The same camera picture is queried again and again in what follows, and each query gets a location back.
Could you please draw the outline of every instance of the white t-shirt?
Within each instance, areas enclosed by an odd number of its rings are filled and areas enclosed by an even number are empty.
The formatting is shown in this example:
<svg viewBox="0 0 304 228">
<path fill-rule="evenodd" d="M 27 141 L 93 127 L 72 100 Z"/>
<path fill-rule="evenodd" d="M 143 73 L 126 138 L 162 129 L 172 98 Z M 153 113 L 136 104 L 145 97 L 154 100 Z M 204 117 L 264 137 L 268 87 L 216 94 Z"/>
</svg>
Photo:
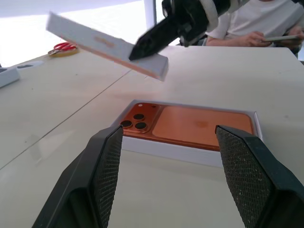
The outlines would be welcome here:
<svg viewBox="0 0 304 228">
<path fill-rule="evenodd" d="M 208 36 L 232 39 L 250 32 L 262 32 L 266 38 L 284 35 L 304 15 L 304 9 L 291 0 L 250 0 L 237 11 L 219 17 L 218 27 Z"/>
</svg>

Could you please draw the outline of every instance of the orange smartphone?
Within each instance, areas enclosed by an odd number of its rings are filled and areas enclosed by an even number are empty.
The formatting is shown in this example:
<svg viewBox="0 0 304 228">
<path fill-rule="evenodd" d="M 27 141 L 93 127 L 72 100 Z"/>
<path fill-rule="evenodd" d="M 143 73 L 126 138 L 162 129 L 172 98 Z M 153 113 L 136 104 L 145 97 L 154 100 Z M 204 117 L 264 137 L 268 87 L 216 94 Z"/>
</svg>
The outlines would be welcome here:
<svg viewBox="0 0 304 228">
<path fill-rule="evenodd" d="M 213 151 L 219 151 L 216 125 L 254 134 L 246 114 L 151 103 L 135 104 L 121 125 L 125 136 Z"/>
</svg>

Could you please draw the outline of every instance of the white table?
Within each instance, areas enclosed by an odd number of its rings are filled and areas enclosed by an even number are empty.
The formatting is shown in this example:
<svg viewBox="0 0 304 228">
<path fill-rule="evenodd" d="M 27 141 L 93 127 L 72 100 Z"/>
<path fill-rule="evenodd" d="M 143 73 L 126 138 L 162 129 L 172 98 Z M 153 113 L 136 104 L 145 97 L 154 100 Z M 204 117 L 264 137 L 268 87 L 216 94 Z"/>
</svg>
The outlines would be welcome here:
<svg viewBox="0 0 304 228">
<path fill-rule="evenodd" d="M 129 72 L 0 171 L 0 227 L 31 227 L 63 169 L 133 99 L 256 110 L 267 146 L 304 183 L 304 67 L 287 49 L 164 54 L 164 83 Z M 109 227 L 244 225 L 222 169 L 122 151 Z"/>
<path fill-rule="evenodd" d="M 0 89 L 0 169 L 130 71 L 88 52 L 35 60 Z"/>
</svg>

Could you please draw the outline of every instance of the phone box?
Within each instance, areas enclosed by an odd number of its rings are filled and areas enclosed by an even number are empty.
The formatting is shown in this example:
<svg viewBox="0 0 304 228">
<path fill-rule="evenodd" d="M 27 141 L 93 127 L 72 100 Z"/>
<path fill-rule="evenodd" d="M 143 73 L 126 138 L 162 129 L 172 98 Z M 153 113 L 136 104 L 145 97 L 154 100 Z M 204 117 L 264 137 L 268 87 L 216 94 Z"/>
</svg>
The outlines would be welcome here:
<svg viewBox="0 0 304 228">
<path fill-rule="evenodd" d="M 86 51 L 147 76 L 164 81 L 167 75 L 167 57 L 155 54 L 140 60 L 130 61 L 129 55 L 133 49 L 133 44 L 80 25 L 54 13 L 50 13 L 47 31 L 76 44 Z"/>
<path fill-rule="evenodd" d="M 260 124 L 258 121 L 257 113 L 252 111 L 240 111 L 232 109 L 221 109 L 221 108 L 211 108 L 204 106 L 194 106 L 187 104 L 176 104 L 176 103 L 166 103 L 157 101 L 147 101 L 147 100 L 133 100 L 126 109 L 119 115 L 119 117 L 114 121 L 112 126 L 120 125 L 121 120 L 129 113 L 129 111 L 138 103 L 153 103 L 158 105 L 178 105 L 182 107 L 190 108 L 207 108 L 216 111 L 228 111 L 240 114 L 246 114 L 252 121 L 252 127 L 254 134 L 257 135 L 261 140 L 263 140 Z M 138 139 L 133 137 L 124 136 L 122 149 L 132 152 L 145 153 L 149 155 L 160 156 L 164 158 L 176 159 L 185 162 L 192 162 L 197 164 L 222 167 L 222 160 L 220 152 L 211 151 L 205 149 L 192 148 L 187 146 L 162 143 L 156 141 L 150 141 L 145 139 Z"/>
</svg>

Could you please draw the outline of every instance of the phone in hand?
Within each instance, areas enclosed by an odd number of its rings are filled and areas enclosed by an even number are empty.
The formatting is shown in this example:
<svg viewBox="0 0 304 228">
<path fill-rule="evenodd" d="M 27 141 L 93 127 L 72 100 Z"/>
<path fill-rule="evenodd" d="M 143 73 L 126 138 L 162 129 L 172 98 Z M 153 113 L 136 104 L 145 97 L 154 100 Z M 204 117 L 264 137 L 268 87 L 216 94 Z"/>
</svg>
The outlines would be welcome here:
<svg viewBox="0 0 304 228">
<path fill-rule="evenodd" d="M 282 37 L 270 37 L 266 38 L 263 42 L 279 42 L 283 40 L 299 40 L 300 38 L 297 35 L 292 36 L 282 36 Z"/>
</svg>

